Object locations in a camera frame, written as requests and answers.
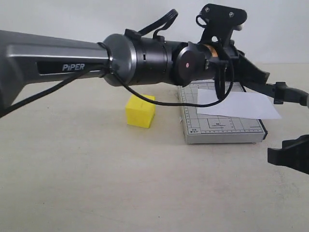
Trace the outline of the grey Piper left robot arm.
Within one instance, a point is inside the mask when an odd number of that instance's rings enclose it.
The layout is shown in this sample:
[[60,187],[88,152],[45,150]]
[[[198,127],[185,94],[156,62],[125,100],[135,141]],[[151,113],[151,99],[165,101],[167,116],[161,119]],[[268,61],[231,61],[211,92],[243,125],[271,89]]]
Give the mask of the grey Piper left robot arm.
[[233,43],[167,41],[131,30],[98,43],[0,33],[1,116],[78,78],[93,77],[126,89],[159,83],[185,87],[212,79],[221,102],[228,94],[226,81],[264,85],[269,73],[251,63]]

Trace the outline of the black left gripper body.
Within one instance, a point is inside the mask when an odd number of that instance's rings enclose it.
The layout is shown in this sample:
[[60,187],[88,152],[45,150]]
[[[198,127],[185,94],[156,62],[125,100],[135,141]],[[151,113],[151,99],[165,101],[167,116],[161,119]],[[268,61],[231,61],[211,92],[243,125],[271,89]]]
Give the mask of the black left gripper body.
[[207,41],[202,43],[205,49],[207,70],[214,71],[214,80],[220,82],[225,77],[226,81],[240,82],[242,70],[241,60],[244,58],[244,53],[237,50],[232,41],[227,46],[222,45],[219,41]]

